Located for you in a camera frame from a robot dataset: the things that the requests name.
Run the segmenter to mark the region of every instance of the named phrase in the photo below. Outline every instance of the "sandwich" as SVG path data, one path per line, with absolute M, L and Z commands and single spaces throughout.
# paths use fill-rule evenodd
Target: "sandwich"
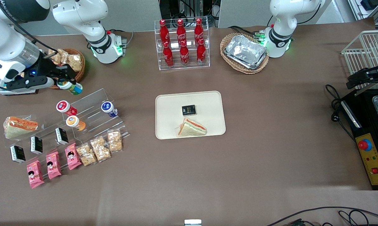
M 188 118 L 183 120 L 180 128 L 178 136 L 203 136 L 207 133 L 207 129 L 204 126 Z
M 3 128 L 5 129 L 5 137 L 12 139 L 37 130 L 38 123 L 16 117 L 7 117 L 3 123 Z

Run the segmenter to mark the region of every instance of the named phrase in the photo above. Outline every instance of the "coca-cola bottle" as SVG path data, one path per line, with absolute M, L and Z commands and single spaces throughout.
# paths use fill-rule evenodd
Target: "coca-cola bottle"
M 168 43 L 169 45 L 169 31 L 168 28 L 165 27 L 165 20 L 160 20 L 160 38 L 163 44 Z
M 204 39 L 198 40 L 197 46 L 197 64 L 204 65 L 206 63 L 206 47 L 204 47 Z
M 195 46 L 197 46 L 199 40 L 203 39 L 203 27 L 202 27 L 202 19 L 196 19 L 196 27 L 195 27 Z
M 183 20 L 178 19 L 178 29 L 176 30 L 176 35 L 178 37 L 178 44 L 182 47 L 182 43 L 185 43 L 186 46 L 186 31 L 183 27 Z
M 169 48 L 169 44 L 167 42 L 163 43 L 163 45 L 164 45 L 163 54 L 164 54 L 166 67 L 171 68 L 174 66 L 174 59 L 172 58 L 172 51 Z
M 183 40 L 180 42 L 181 44 L 181 49 L 180 49 L 180 54 L 181 54 L 181 63 L 183 67 L 187 67 L 189 65 L 189 50 L 188 47 L 186 47 L 186 40 Z

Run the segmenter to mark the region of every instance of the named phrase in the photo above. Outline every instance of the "yogurt lid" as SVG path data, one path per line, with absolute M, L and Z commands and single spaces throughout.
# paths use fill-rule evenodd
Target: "yogurt lid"
M 105 113 L 110 113 L 111 111 L 113 111 L 113 104 L 109 101 L 106 101 L 106 102 L 103 103 L 103 105 L 101 105 L 101 109 Z
M 61 100 L 57 103 L 57 110 L 59 112 L 65 113 L 70 109 L 70 103 L 66 100 Z
M 72 83 L 64 79 L 58 79 L 57 86 L 61 89 L 69 89 L 70 87 L 72 87 Z
M 69 116 L 66 119 L 66 124 L 70 127 L 75 127 L 77 124 L 79 124 L 80 120 L 77 116 Z

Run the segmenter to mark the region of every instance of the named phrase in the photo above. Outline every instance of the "foil container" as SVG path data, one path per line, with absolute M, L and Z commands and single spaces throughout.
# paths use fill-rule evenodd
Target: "foil container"
M 255 70 L 267 56 L 267 49 L 243 35 L 232 38 L 224 53 L 250 70 Z

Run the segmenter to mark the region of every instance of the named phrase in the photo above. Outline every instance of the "wicker basket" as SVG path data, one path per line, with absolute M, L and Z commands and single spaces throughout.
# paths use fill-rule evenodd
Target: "wicker basket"
M 80 70 L 76 76 L 74 77 L 76 79 L 76 82 L 79 82 L 82 78 L 83 78 L 83 74 L 84 74 L 84 68 L 86 66 L 86 61 L 84 60 L 84 56 L 81 52 L 75 50 L 75 49 L 63 49 L 64 51 L 66 51 L 67 53 L 69 54 L 79 54 L 80 55 L 80 59 L 82 60 L 82 70 Z M 57 85 L 53 85 L 50 87 L 51 89 L 60 89 Z
M 258 73 L 259 71 L 261 71 L 267 64 L 268 62 L 268 54 L 267 56 L 264 58 L 264 60 L 262 61 L 262 63 L 260 63 L 259 67 L 256 69 L 256 70 L 249 70 L 247 69 L 245 66 L 243 66 L 242 64 L 236 62 L 235 60 L 229 58 L 228 56 L 225 55 L 224 53 L 224 49 L 225 47 L 228 46 L 228 44 L 230 43 L 230 41 L 232 40 L 232 38 L 236 35 L 243 35 L 245 37 L 247 37 L 249 40 L 251 41 L 254 41 L 256 42 L 256 40 L 254 38 L 252 38 L 251 36 L 249 35 L 245 35 L 245 34 L 241 34 L 241 33 L 232 33 L 232 34 L 229 34 L 227 36 L 225 36 L 225 38 L 222 39 L 220 45 L 219 45 L 219 49 L 220 49 L 220 54 L 222 56 L 222 58 L 235 70 L 239 71 L 239 72 L 242 72 L 242 73 L 245 73 L 245 74 L 254 74 L 254 73 Z

